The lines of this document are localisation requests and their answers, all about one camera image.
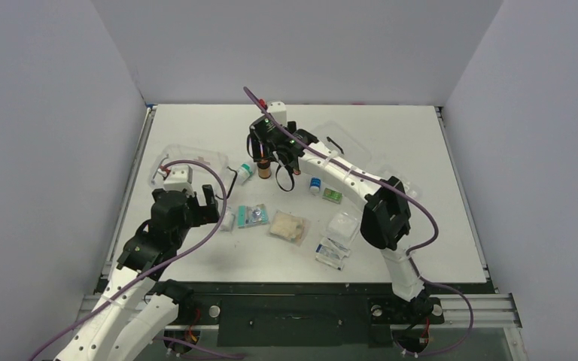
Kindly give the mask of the clear plastic medicine box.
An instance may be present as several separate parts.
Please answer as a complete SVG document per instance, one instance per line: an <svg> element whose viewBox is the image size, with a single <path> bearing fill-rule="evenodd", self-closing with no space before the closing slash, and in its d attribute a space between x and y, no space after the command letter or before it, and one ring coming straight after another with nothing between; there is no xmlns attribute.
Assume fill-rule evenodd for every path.
<svg viewBox="0 0 578 361"><path fill-rule="evenodd" d="M229 158L225 153L217 150L207 150L198 147L189 147L182 144L170 144L164 147L160 154L154 157L153 165L148 171L148 186L154 190L163 188L163 181L173 165L187 164L193 171L192 187L194 191L201 191L203 184L211 184L214 193L223 195L221 186L214 172L224 185L225 193L230 190L233 172L230 171Z"/></svg>

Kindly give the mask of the brown bottle orange label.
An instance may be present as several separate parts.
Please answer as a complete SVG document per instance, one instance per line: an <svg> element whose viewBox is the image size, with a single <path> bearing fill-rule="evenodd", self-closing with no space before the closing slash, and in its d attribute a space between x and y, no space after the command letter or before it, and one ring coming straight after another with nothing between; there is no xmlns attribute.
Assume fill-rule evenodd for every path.
<svg viewBox="0 0 578 361"><path fill-rule="evenodd" d="M267 159L257 162L257 174L261 179L269 179L272 175L271 162Z"/></svg>

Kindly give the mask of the white bottle green label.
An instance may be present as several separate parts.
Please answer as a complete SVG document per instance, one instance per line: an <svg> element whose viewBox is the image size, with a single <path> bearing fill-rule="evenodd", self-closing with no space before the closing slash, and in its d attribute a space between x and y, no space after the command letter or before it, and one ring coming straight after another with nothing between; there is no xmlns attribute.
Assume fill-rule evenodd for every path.
<svg viewBox="0 0 578 361"><path fill-rule="evenodd" d="M238 185L243 185L248 181L254 174L255 164L253 162L244 162L236 170L236 183Z"/></svg>

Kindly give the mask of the white bottle blue label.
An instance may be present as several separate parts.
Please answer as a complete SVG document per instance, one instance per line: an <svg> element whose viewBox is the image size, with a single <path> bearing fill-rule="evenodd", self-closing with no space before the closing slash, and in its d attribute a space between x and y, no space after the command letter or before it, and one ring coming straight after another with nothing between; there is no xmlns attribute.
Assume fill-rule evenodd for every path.
<svg viewBox="0 0 578 361"><path fill-rule="evenodd" d="M309 192L312 195L319 195L321 191L321 179L319 177L311 177L309 181Z"/></svg>

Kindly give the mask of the teal packet of supplies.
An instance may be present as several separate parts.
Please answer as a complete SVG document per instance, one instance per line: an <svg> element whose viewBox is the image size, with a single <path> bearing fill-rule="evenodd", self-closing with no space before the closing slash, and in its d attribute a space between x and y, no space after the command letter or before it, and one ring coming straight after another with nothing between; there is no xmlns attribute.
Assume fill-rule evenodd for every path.
<svg viewBox="0 0 578 361"><path fill-rule="evenodd" d="M244 229L268 224L269 215L264 204L254 206L240 205L238 207L236 220L238 228Z"/></svg>

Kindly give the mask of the small green box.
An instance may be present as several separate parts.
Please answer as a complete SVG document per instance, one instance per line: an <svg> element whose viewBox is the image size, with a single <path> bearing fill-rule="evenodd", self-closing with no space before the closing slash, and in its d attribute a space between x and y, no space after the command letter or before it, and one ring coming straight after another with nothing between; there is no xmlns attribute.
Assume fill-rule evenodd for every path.
<svg viewBox="0 0 578 361"><path fill-rule="evenodd" d="M335 203L335 204L340 204L342 202L343 199L343 194L339 191L330 189L330 188L325 188L323 193L322 193L322 198L324 200L327 200L329 202Z"/></svg>

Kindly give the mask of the white gauze packet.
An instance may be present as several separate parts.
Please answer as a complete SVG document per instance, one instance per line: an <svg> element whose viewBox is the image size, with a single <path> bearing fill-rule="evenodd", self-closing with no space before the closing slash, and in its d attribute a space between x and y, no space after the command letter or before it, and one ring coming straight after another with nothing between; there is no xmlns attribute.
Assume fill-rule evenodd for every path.
<svg viewBox="0 0 578 361"><path fill-rule="evenodd" d="M335 214L324 229L324 237L343 246L349 247L360 228L360 221L346 213L339 212Z"/></svg>

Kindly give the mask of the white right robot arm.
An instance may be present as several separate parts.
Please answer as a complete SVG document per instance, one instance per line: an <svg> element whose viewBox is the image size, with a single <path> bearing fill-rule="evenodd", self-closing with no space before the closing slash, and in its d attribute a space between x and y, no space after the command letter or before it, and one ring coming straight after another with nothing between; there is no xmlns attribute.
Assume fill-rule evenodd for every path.
<svg viewBox="0 0 578 361"><path fill-rule="evenodd" d="M277 162L293 173L320 178L342 193L360 211L360 234L380 250L391 279L396 315L411 324L441 315L440 306L429 296L410 255L399 241L411 231L411 197L400 179L378 178L355 167L337 150L294 123L280 126L260 117L249 127L248 143L254 161Z"/></svg>

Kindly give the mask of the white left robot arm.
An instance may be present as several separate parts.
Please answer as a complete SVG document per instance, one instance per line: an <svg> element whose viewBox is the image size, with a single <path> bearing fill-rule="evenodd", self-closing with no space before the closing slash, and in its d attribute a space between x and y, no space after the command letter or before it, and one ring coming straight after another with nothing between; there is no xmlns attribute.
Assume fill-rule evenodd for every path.
<svg viewBox="0 0 578 361"><path fill-rule="evenodd" d="M186 323L194 313L189 290L160 281L192 228L217 231L224 208L212 185L202 186L205 204L188 182L157 188L150 216L125 243L95 308L77 322L57 360L131 360L169 322Z"/></svg>

